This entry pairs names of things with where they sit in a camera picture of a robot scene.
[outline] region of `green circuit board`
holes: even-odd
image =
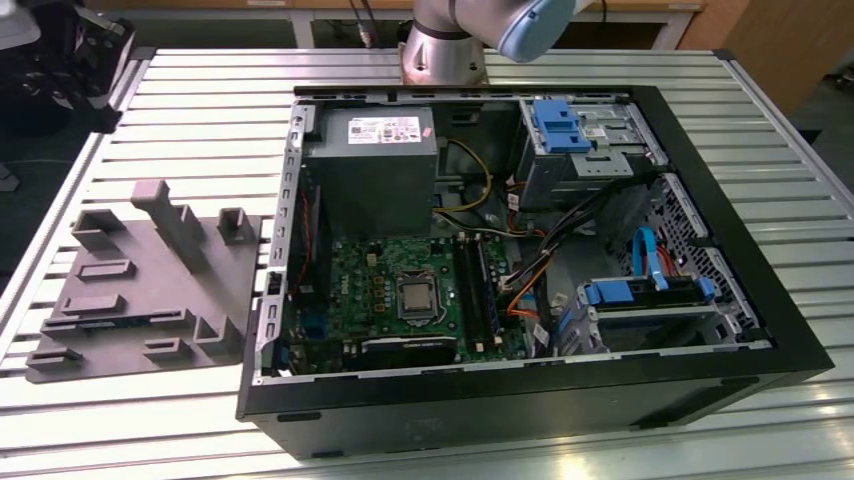
[[[498,347],[482,352],[468,348],[453,242],[453,238],[335,242],[327,338],[443,335],[458,339],[461,362],[525,356],[524,335],[518,329],[502,332]],[[490,275],[498,280],[509,272],[505,246],[501,241],[489,241],[484,247]],[[399,284],[410,278],[427,279],[435,286],[439,309],[431,321],[401,319]]]

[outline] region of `blue plastic latch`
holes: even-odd
[[[596,285],[588,285],[585,287],[585,293],[588,294],[589,305],[598,305],[602,303],[602,296],[600,295],[600,289]]]
[[[608,282],[596,283],[597,290],[602,295],[605,303],[626,303],[633,302],[636,297],[629,288],[629,282],[625,280],[610,280]]]
[[[650,227],[641,227],[636,232],[636,237],[632,241],[632,263],[633,263],[633,275],[640,277],[646,275],[644,271],[644,257],[646,257],[648,269],[650,276],[656,281],[656,287],[658,290],[668,290],[670,285],[665,279],[662,272],[662,265],[658,261],[658,247],[656,245],[656,232]]]
[[[534,100],[534,121],[549,153],[588,153],[593,147],[580,128],[581,119],[566,100]]]
[[[697,284],[701,292],[704,292],[704,300],[712,302],[716,298],[716,282],[709,277],[700,277]]]

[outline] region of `black wire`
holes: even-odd
[[[556,223],[556,226],[550,229],[549,234],[544,238],[538,248],[538,256],[534,261],[517,273],[512,274],[506,280],[506,283],[516,282],[520,278],[533,272],[552,256],[552,252],[561,245],[568,235],[581,227],[585,223],[588,223],[597,212],[608,202],[609,198],[614,194],[617,194],[621,190],[636,186],[642,185],[648,182],[652,182],[656,178],[658,178],[660,172],[653,171],[645,174],[641,174],[636,177],[626,178],[622,180],[612,181],[597,193],[594,193],[590,197],[588,197],[576,207],[573,207],[561,220]]]
[[[353,13],[357,15],[357,23],[362,24],[362,15],[359,15],[359,9],[357,8],[357,4],[350,1],[350,8],[353,8]]]
[[[365,9],[369,12],[369,17],[371,17],[371,28],[374,29],[374,41],[379,44],[379,25],[377,24],[377,18],[374,18],[374,9],[371,8],[370,0],[362,0],[362,5],[365,5]]]

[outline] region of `floor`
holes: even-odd
[[[798,129],[822,130],[813,148],[854,190],[854,91],[840,91],[832,81],[822,82],[790,121]]]
[[[177,28],[175,22],[169,20],[137,23],[139,45],[207,48],[235,48],[235,45],[245,48],[282,48],[294,45],[290,25],[283,25],[279,21],[257,21],[249,32],[230,21],[199,24],[185,22],[182,28]],[[383,44],[394,45],[398,37],[397,22],[383,22],[381,30]],[[210,35],[211,31],[219,32],[215,38]],[[321,47],[359,46],[353,26],[342,29],[341,25],[330,22],[315,22],[315,32]],[[45,108],[47,110],[39,112],[39,119],[55,118],[57,109],[50,106]],[[11,118],[11,126],[20,130],[15,122],[19,117],[12,115]],[[792,116],[792,121],[800,129],[822,130],[814,148],[845,184],[854,189],[854,92],[837,90],[832,82],[822,83],[810,100]],[[12,132],[10,125],[4,128],[0,122],[2,160],[22,182],[16,192],[0,193],[0,291],[86,141],[87,132],[82,129],[81,122],[74,121],[74,116],[59,118],[59,122],[65,122],[66,126],[54,134],[38,138],[28,137],[19,131]]]

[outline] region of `aluminum table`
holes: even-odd
[[[680,428],[306,463],[234,419],[239,366],[31,385],[24,362],[75,256],[78,212],[143,218],[134,181],[166,178],[198,216],[225,206],[265,215],[270,238],[293,87],[399,82],[397,51],[161,50],[125,73],[122,125],[90,137],[0,300],[0,476],[854,475],[854,200],[742,67],[680,51],[562,52],[524,66],[490,54],[488,64],[494,84],[661,87],[837,368]]]

